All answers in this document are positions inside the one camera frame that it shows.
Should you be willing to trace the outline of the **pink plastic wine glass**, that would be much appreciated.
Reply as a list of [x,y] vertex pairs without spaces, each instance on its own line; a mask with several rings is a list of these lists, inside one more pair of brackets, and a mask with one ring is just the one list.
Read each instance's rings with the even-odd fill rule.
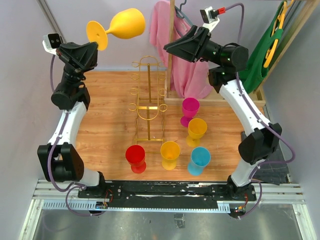
[[200,103],[196,98],[187,97],[182,101],[181,109],[183,116],[180,118],[180,123],[183,127],[188,127],[189,122],[198,113]]

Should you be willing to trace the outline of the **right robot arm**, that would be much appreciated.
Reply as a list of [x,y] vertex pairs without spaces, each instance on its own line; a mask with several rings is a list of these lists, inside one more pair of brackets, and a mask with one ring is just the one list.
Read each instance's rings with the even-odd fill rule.
[[226,184],[227,196],[238,200],[249,188],[258,167],[275,152],[282,128],[261,113],[239,80],[238,72],[245,69],[249,59],[248,49],[237,43],[220,45],[210,38],[208,28],[193,25],[184,36],[166,44],[164,50],[191,63],[217,65],[208,71],[209,84],[231,106],[246,135],[238,146],[241,159]]

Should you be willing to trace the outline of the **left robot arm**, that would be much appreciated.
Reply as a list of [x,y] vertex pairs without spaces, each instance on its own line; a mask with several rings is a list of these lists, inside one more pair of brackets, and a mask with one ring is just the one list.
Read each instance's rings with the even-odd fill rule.
[[97,66],[98,44],[43,42],[42,45],[64,63],[61,82],[51,95],[51,102],[62,114],[48,143],[37,149],[43,174],[60,192],[75,186],[80,197],[101,198],[107,193],[103,174],[87,169],[76,150],[79,127],[91,102],[84,74]]

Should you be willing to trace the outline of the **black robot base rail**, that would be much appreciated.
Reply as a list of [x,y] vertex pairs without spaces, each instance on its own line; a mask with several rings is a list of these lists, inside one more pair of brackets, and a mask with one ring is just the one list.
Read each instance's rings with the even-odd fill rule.
[[227,182],[109,180],[79,191],[81,199],[97,199],[107,209],[214,211],[219,201],[253,202],[253,185],[234,188]]

